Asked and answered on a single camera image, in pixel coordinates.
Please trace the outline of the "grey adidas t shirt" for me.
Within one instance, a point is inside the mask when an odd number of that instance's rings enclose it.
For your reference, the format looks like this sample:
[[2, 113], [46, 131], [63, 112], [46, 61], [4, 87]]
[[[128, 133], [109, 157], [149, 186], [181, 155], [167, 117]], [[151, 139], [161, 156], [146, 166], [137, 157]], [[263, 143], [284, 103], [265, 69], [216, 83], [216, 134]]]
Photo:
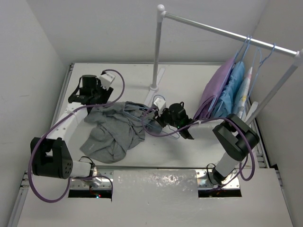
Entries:
[[141, 119], [146, 110], [146, 105], [129, 101], [93, 108], [84, 122], [96, 127], [80, 150], [89, 158], [106, 164], [124, 159], [128, 150], [145, 141]]

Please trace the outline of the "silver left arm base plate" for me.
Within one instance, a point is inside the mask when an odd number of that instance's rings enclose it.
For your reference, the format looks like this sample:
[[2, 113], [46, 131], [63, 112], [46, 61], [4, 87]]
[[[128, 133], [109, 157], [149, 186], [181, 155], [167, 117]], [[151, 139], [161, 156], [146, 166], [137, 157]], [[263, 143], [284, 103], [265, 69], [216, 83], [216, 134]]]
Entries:
[[88, 179], [87, 177], [75, 177], [71, 180], [72, 190], [111, 190], [114, 181], [114, 171], [104, 170], [95, 174], [97, 177]]

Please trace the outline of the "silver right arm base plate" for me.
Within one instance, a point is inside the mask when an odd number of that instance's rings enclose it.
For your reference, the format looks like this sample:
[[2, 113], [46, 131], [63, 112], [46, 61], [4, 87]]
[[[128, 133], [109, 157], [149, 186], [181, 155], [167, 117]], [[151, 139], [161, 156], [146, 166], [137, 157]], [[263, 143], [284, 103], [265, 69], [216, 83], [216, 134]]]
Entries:
[[240, 182], [237, 176], [237, 171], [230, 173], [221, 184], [218, 184], [213, 179], [212, 171], [207, 172], [206, 169], [196, 170], [197, 186], [200, 190], [210, 190], [221, 187], [223, 190], [239, 190]]

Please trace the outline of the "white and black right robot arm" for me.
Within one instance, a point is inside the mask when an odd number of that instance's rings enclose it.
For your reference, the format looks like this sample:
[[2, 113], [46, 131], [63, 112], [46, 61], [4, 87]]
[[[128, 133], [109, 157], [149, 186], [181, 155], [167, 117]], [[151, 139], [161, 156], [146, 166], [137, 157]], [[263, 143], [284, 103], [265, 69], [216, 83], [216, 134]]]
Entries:
[[239, 172], [244, 181], [253, 178], [256, 167], [252, 149], [259, 143], [260, 138], [237, 115], [230, 114], [226, 117], [194, 120], [188, 117], [183, 102], [166, 107], [166, 101], [161, 98], [157, 98], [153, 102], [151, 110], [154, 112], [154, 120], [162, 128], [172, 126], [177, 129], [167, 136], [179, 133], [187, 140], [203, 138], [201, 126], [211, 121], [221, 120], [222, 122], [212, 129], [225, 150], [221, 160], [212, 169], [215, 183], [221, 184], [236, 166], [239, 166]]

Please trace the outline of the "light blue wire hanger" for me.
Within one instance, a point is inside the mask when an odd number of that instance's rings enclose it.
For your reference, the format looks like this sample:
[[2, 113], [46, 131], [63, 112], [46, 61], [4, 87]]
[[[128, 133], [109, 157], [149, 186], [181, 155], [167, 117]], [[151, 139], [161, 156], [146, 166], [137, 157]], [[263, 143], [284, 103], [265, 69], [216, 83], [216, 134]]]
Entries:
[[[156, 98], [162, 98], [164, 100], [165, 97], [161, 95], [155, 95], [152, 100], [152, 104], [155, 101]], [[139, 121], [143, 128], [145, 128], [148, 132], [155, 134], [155, 135], [168, 135], [170, 132], [164, 131], [162, 128], [154, 119], [154, 113], [156, 111], [156, 108], [151, 105], [151, 107], [145, 106], [143, 104], [135, 104], [131, 102], [125, 103], [125, 109], [123, 110], [123, 113], [130, 117], [135, 119], [136, 121]], [[171, 133], [174, 132], [172, 129], [172, 125], [167, 125], [169, 130], [171, 130]]]

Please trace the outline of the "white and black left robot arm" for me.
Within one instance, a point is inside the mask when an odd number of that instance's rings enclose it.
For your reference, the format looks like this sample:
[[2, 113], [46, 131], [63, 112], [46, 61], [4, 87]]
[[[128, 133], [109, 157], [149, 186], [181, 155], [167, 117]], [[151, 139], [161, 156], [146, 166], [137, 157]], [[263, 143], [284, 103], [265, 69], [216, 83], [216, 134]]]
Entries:
[[68, 97], [65, 111], [56, 122], [56, 127], [44, 139], [35, 137], [30, 143], [34, 154], [34, 175], [67, 179], [72, 176], [86, 177], [90, 174], [89, 164], [74, 162], [68, 142], [79, 123], [89, 114], [93, 105], [106, 104], [113, 92], [111, 84], [115, 75], [106, 72], [99, 77], [83, 75], [76, 89]]

